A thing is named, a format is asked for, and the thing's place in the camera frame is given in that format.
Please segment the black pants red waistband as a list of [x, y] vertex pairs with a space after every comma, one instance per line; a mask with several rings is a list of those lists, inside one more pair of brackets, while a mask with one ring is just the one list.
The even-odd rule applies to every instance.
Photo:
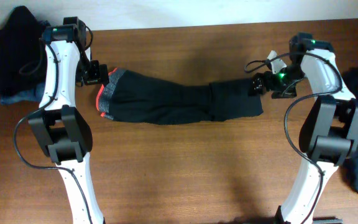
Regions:
[[245, 78], [185, 86], [115, 68], [96, 108], [113, 121], [159, 125], [254, 117], [263, 109], [260, 97], [248, 94], [251, 83]]

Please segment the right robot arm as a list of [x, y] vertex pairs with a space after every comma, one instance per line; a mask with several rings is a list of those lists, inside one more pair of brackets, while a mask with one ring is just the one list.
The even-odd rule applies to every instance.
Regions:
[[290, 65], [274, 50], [259, 62], [268, 71], [259, 73], [253, 69], [249, 95], [271, 92], [273, 99], [293, 98], [284, 115], [284, 126], [297, 103], [314, 99], [298, 144], [289, 140], [301, 156], [301, 164], [290, 194], [277, 208], [273, 222], [315, 223], [314, 210], [326, 184], [358, 147], [358, 100], [337, 69], [331, 43], [300, 32], [290, 39], [286, 55]]

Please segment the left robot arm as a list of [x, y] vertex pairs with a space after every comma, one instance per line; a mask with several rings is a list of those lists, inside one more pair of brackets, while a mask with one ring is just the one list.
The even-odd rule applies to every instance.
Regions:
[[74, 223], [104, 223], [91, 179], [91, 128], [75, 103], [76, 84], [107, 85], [108, 68], [92, 60], [90, 33], [78, 17], [66, 17], [60, 26], [48, 27], [42, 34], [45, 45], [46, 79], [39, 109], [28, 124], [43, 153], [59, 171]]

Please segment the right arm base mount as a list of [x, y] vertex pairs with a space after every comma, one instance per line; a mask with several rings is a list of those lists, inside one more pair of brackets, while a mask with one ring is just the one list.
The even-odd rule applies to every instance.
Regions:
[[[290, 224], [290, 222], [283, 219], [281, 206], [277, 208], [273, 218], [273, 224]], [[344, 222], [342, 219], [338, 218], [318, 218], [317, 220], [313, 220], [312, 224], [344, 224]]]

